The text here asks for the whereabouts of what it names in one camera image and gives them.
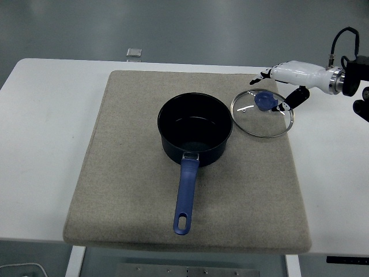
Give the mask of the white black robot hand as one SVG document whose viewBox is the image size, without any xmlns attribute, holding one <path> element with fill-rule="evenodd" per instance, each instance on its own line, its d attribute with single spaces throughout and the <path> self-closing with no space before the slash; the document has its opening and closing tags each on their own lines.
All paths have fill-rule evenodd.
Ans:
<svg viewBox="0 0 369 277">
<path fill-rule="evenodd" d="M 272 107 L 272 111 L 293 110 L 310 96 L 310 88 L 318 88 L 329 95 L 336 95 L 342 91 L 341 79 L 344 71 L 338 67 L 329 69 L 310 63 L 289 61 L 267 68 L 256 75 L 250 85 L 264 79 L 273 79 L 280 83 L 297 85 L 298 88 L 289 94 L 285 100 Z"/>
</svg>

